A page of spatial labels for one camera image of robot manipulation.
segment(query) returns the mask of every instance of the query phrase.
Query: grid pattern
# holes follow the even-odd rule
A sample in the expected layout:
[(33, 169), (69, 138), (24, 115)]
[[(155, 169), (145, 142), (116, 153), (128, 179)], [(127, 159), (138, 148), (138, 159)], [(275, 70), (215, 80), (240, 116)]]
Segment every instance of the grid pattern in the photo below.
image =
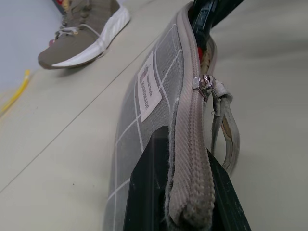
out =
[(162, 126), (170, 125), (173, 105), (179, 99), (184, 61), (176, 18), (168, 25), (152, 51), (155, 80), (163, 99), (141, 122), (135, 75), (128, 87), (118, 124), (103, 231), (123, 230), (130, 175), (152, 133)]

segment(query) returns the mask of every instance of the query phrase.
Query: floor seam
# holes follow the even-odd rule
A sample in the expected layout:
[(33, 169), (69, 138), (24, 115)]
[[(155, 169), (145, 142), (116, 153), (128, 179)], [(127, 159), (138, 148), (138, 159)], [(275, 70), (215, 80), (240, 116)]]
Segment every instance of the floor seam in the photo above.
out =
[(150, 44), (148, 46), (146, 46), (97, 96), (94, 97), (94, 99), (84, 108), (82, 109), (77, 116), (75, 116), (72, 121), (70, 121), (47, 145), (45, 148), (42, 149), (42, 151), (40, 151), (9, 183), (7, 183), (7, 185), (0, 191), (0, 194), (18, 177), (20, 176), (20, 174), (23, 173), (23, 171), (25, 171), (25, 169), (32, 164), (50, 145), (52, 142), (54, 142), (56, 140), (56, 138), (58, 138), (62, 132), (64, 132), (68, 126), (70, 126), (136, 59), (139, 58), (139, 56), (146, 50), (149, 48), (149, 46), (151, 46), (159, 37), (160, 35), (158, 35), (155, 39), (152, 40), (152, 42), (150, 42)]

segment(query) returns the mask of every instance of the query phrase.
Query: white sneaker sole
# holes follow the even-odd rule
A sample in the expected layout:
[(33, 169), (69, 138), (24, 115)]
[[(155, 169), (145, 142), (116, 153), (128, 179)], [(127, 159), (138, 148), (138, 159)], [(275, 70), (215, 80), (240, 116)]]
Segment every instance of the white sneaker sole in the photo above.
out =
[(107, 49), (111, 41), (117, 36), (117, 34), (126, 26), (129, 22), (129, 12), (128, 10), (120, 6), (120, 8), (108, 19), (105, 24), (100, 37), (95, 43), (86, 48), (83, 52), (78, 55), (57, 63), (53, 64), (53, 67), (69, 67), (76, 66), (78, 64), (84, 64), (87, 61), (93, 60), (104, 50)]

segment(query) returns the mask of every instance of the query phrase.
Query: red object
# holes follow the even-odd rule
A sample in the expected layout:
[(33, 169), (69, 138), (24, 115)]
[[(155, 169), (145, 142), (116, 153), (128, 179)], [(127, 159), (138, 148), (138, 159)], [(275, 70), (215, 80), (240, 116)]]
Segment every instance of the red object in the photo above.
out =
[(202, 57), (203, 57), (203, 51), (200, 47), (198, 47), (198, 54), (199, 54), (199, 61), (202, 61)]
[(54, 43), (54, 39), (49, 41), (49, 46), (51, 46)]

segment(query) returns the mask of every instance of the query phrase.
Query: yellow cable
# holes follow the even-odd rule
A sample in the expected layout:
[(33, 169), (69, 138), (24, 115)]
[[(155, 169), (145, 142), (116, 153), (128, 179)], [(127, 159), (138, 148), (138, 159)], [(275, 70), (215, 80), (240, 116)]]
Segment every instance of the yellow cable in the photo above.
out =
[(24, 90), (25, 90), (25, 88), (26, 88), (26, 86), (29, 82), (29, 75), (30, 75), (30, 71), (26, 70), (23, 83), (17, 89), (16, 93), (1, 108), (0, 114), (2, 114), (4, 111), (6, 111), (19, 98), (19, 96), (24, 92)]

